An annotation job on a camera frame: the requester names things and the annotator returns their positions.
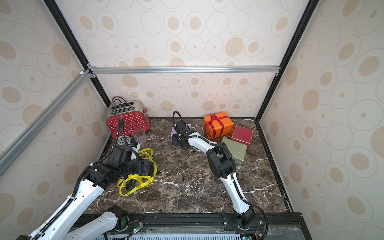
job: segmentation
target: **brown marble surface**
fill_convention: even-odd
[[[206,137],[202,119],[185,119],[185,122]],[[236,169],[245,196],[266,212],[286,212],[255,122],[253,119],[233,119],[233,122],[253,130],[251,148],[243,165]],[[119,195],[116,183],[111,184],[85,213],[103,213],[112,205],[128,213],[233,212],[229,195],[223,183],[211,173],[206,155],[194,147],[182,150],[170,144],[171,119],[151,119],[150,124],[147,141],[141,149],[153,149],[153,160],[161,174],[149,187],[127,197]]]

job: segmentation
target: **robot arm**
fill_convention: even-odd
[[[200,151],[204,152],[209,161],[209,166],[211,168],[211,171],[214,173],[215,177],[218,177],[225,185],[225,188],[227,189],[227,192],[231,198],[231,201],[233,203],[233,208],[235,212],[238,214],[244,214],[246,213],[250,208],[248,204],[246,204],[239,196],[239,194],[236,191],[235,184],[237,185],[237,189],[239,190],[241,196],[243,199],[247,200],[244,196],[244,193],[239,185],[239,182],[237,181],[236,173],[234,172],[233,174],[226,175],[225,171],[222,171],[222,166],[226,166],[228,164],[232,164],[231,161],[228,159],[227,161],[224,161],[223,159],[219,159],[217,154],[220,154],[221,149],[220,147],[217,146],[217,143],[215,142],[210,142],[215,144],[210,145],[210,143],[207,143],[200,137],[202,137],[199,133],[194,132],[191,133],[190,136],[196,136],[192,138],[188,138],[188,144],[191,145],[192,147],[196,147]]]
[[[255,211],[247,204],[248,201],[236,177],[235,161],[225,143],[216,143],[204,138],[196,131],[189,129],[183,120],[174,123],[173,127],[176,134],[172,136],[172,144],[193,146],[207,155],[212,173],[223,182],[231,198],[239,227],[245,229],[252,225]]]
[[[56,212],[26,239],[92,240],[116,226],[117,230],[127,227],[127,212],[114,206],[90,223],[68,232],[86,208],[121,175],[150,175],[151,165],[146,160],[138,158],[139,148],[139,144],[136,147],[116,145],[105,164],[102,162],[91,164],[87,171],[80,175],[77,193],[69,195]]]

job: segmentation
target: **yellow strap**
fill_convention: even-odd
[[[155,172],[153,174],[153,177],[151,176],[141,176],[139,174],[131,174],[131,175],[128,175],[127,177],[122,177],[119,181],[118,181],[118,187],[119,187],[119,194],[121,196],[128,196],[129,194],[139,190],[140,188],[143,188],[143,187],[147,187],[151,182],[153,182],[155,180],[155,176],[156,176],[156,173],[157,173],[157,165],[156,163],[152,160],[152,156],[153,156],[153,150],[151,148],[146,148],[146,149],[143,149],[141,151],[138,152],[139,156],[140,157],[143,157],[142,159],[148,159],[150,162],[153,162],[154,166],[155,166]],[[125,185],[126,183],[129,181],[129,180],[132,180],[132,179],[135,179],[139,182],[139,185],[135,188],[133,188],[131,191],[129,191],[128,193],[126,194],[123,194],[121,192],[121,189],[124,187],[125,188]]]

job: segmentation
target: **ribbon bow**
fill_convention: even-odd
[[[221,136],[221,134],[224,131],[224,124],[222,123],[222,121],[220,119],[229,118],[229,117],[228,116],[217,117],[216,114],[212,114],[210,116],[211,116],[211,120],[205,122],[204,128],[210,127],[213,130],[214,137],[216,137],[216,130],[214,128],[213,121],[217,120],[217,122],[221,125],[221,131],[220,131],[220,135],[219,135],[219,136]]]

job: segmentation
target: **wall panel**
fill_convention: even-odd
[[[81,69],[38,0],[1,2],[0,154]]]
[[[108,134],[106,107],[88,80],[0,177],[0,239],[40,226],[96,161]]]
[[[307,3],[58,2],[93,66],[279,65]]]
[[[150,117],[255,117],[274,73],[99,74],[107,94],[144,103]]]
[[[314,240],[384,233],[383,12],[322,1],[261,120]]]

